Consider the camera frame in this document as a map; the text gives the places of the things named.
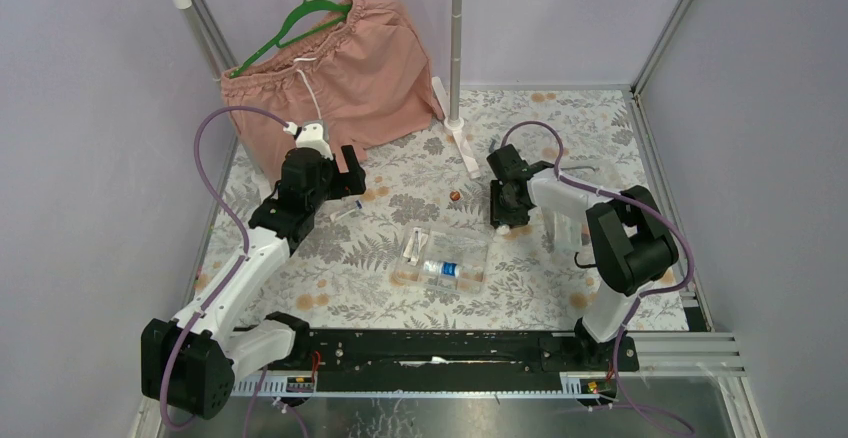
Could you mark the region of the small white tube blue tip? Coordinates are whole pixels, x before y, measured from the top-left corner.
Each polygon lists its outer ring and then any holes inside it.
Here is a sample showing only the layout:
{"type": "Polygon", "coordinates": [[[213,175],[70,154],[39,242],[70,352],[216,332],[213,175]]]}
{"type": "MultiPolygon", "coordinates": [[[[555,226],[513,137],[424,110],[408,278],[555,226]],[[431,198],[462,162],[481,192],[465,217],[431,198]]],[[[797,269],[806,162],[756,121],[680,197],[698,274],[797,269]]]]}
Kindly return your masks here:
{"type": "Polygon", "coordinates": [[[347,203],[344,208],[336,210],[330,214],[330,220],[332,222],[336,222],[340,219],[343,219],[353,213],[357,213],[363,209],[363,203],[361,200],[357,199],[350,203],[347,203]]]}

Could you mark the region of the blue white medicine bottle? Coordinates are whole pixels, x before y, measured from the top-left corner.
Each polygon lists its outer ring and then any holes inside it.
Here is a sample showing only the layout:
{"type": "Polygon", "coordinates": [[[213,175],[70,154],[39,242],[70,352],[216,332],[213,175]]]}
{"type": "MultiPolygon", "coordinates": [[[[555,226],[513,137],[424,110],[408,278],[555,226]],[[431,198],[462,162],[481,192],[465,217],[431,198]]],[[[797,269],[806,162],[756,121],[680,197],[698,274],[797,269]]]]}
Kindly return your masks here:
{"type": "Polygon", "coordinates": [[[457,278],[460,275],[461,267],[453,262],[427,260],[422,264],[422,271],[436,276],[457,278]]]}

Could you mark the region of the clear compartment organizer tray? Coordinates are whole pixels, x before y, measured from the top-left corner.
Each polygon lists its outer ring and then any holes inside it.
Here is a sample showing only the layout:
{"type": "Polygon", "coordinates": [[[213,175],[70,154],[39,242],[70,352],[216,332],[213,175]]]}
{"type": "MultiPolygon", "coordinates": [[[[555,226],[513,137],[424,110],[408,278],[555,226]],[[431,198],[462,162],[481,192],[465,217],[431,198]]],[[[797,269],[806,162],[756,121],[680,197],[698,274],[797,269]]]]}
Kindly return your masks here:
{"type": "Polygon", "coordinates": [[[428,223],[409,224],[400,240],[400,252],[391,277],[404,285],[458,295],[476,295],[486,282],[492,238],[466,229],[428,223]],[[427,260],[457,263],[457,278],[422,271],[427,260]]]}

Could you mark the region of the clear plastic kit box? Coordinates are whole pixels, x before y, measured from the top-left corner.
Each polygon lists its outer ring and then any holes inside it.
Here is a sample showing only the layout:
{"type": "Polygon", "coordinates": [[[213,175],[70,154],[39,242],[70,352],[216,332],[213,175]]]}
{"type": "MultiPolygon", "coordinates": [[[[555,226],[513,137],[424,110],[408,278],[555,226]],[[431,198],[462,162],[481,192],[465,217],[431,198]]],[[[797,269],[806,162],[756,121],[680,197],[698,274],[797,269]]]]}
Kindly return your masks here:
{"type": "MultiPolygon", "coordinates": [[[[623,187],[615,166],[606,160],[568,160],[563,162],[561,170],[573,179],[600,188],[619,190],[623,187]]],[[[595,267],[591,238],[585,223],[585,207],[569,214],[543,209],[542,217],[549,241],[547,247],[555,263],[570,258],[578,269],[595,267]]]]}

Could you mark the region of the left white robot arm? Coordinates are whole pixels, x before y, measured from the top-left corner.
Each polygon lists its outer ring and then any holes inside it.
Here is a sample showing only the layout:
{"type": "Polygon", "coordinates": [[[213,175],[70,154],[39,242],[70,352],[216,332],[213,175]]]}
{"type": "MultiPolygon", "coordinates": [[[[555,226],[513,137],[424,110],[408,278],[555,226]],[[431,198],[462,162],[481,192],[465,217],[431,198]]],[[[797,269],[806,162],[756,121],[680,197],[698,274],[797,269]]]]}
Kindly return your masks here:
{"type": "Polygon", "coordinates": [[[151,320],[141,334],[141,391],[168,413],[211,419],[225,406],[235,384],[280,362],[296,369],[309,359],[307,322],[283,312],[267,315],[239,332],[236,323],[264,283],[283,267],[313,230],[327,201],[361,195],[366,172],[354,148],[328,159],[311,148],[290,150],[272,193],[240,226],[242,245],[224,270],[168,321],[151,320]]]}

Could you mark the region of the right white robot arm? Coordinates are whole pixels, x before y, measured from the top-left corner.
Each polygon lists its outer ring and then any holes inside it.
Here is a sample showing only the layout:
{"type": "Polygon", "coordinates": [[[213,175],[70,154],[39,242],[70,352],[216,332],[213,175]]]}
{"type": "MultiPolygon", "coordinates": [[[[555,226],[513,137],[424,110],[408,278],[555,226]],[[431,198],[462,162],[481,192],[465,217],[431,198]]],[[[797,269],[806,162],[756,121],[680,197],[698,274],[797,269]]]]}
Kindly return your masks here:
{"type": "Polygon", "coordinates": [[[650,191],[634,186],[608,191],[574,178],[554,164],[533,164],[508,144],[487,157],[490,223],[498,229],[523,227],[540,208],[587,229],[594,269],[602,284],[596,300],[575,326],[575,360],[597,370],[613,356],[612,341],[625,326],[639,295],[653,287],[679,259],[668,221],[656,210],[650,191]]]}

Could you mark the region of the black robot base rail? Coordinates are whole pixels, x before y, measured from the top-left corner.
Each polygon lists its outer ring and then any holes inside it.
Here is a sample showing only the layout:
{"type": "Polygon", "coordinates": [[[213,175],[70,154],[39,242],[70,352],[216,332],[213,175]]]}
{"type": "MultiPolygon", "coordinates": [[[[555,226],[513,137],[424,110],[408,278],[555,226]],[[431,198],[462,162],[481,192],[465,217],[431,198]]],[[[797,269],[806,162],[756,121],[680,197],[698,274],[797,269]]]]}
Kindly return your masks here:
{"type": "Polygon", "coordinates": [[[561,392],[562,375],[602,380],[640,369],[629,337],[591,345],[571,332],[315,329],[272,371],[320,392],[561,392]]]}

